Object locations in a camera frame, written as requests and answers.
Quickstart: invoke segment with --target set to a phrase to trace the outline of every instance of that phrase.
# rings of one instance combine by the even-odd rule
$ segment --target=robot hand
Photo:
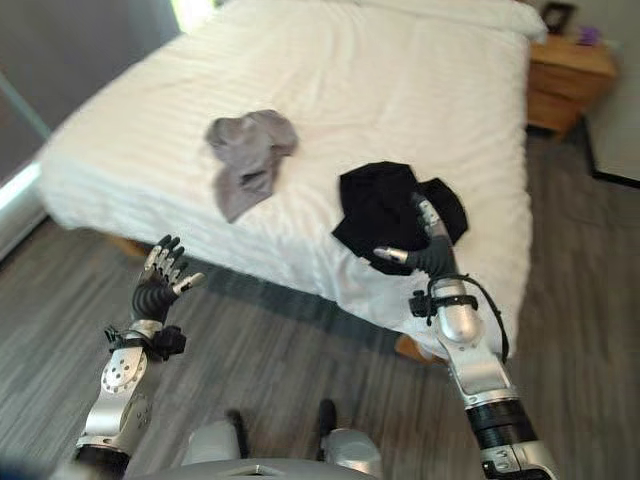
[[[179,243],[178,237],[167,235],[149,253],[131,301],[134,321],[153,320],[164,324],[169,307],[178,297],[205,279],[202,273],[180,279],[187,262],[176,265],[184,253],[184,247],[176,248]]]
[[[377,247],[373,253],[385,260],[426,272],[431,277],[458,273],[451,240],[438,212],[425,197],[418,193],[412,195],[411,201],[418,211],[418,222],[430,240],[429,246],[416,252],[407,252],[394,247]]]

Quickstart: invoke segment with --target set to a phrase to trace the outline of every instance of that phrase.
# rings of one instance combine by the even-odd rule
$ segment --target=gray shirt
[[[230,223],[273,195],[282,157],[291,155],[298,144],[291,122],[274,110],[218,118],[206,139],[225,164],[215,179],[215,192],[218,207]]]

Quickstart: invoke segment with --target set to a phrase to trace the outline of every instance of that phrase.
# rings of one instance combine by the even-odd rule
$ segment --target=black cable
[[[440,280],[460,280],[462,282],[468,282],[478,287],[478,289],[484,295],[484,298],[486,298],[487,303],[489,304],[489,307],[491,308],[491,311],[493,312],[493,315],[496,318],[496,321],[498,322],[498,326],[500,327],[500,333],[502,335],[502,363],[507,363],[507,357],[509,356],[509,338],[507,337],[507,332],[504,329],[504,323],[502,323],[502,313],[500,312],[497,305],[493,301],[493,298],[491,298],[491,295],[489,295],[489,292],[487,292],[477,280],[474,280],[473,278],[471,278],[469,274],[440,275],[436,277],[431,277],[429,279],[429,284],[427,285],[427,292],[428,292],[427,295],[429,296],[429,302],[433,302],[431,289],[433,288],[435,283]]]

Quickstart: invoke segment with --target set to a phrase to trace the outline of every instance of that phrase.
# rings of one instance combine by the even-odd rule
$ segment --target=white bedsheet
[[[385,276],[331,235],[340,174],[409,163],[462,199],[461,270],[493,294],[513,343],[531,239],[525,35],[542,31],[539,19],[496,0],[472,2],[486,14],[468,15],[462,1],[450,14],[434,0],[363,3],[235,0],[133,66],[39,153],[49,212],[69,228],[150,243],[178,234],[195,257],[335,300],[442,354],[407,304],[426,277]],[[264,108],[292,121],[300,146],[276,194],[229,225],[212,191],[221,165],[203,135],[217,117]]]

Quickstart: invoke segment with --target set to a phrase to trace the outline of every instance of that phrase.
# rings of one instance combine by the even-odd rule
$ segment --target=bed
[[[199,259],[334,300],[442,355],[407,304],[425,276],[383,275],[331,235],[340,174],[408,163],[464,203],[458,262],[492,293],[515,344],[531,241],[528,48],[543,34],[530,7],[507,0],[234,0],[57,129],[37,156],[42,199],[64,227],[148,243],[180,235]],[[300,144],[275,195],[228,224],[204,133],[264,108],[289,118]],[[498,350],[493,322],[488,332]]]

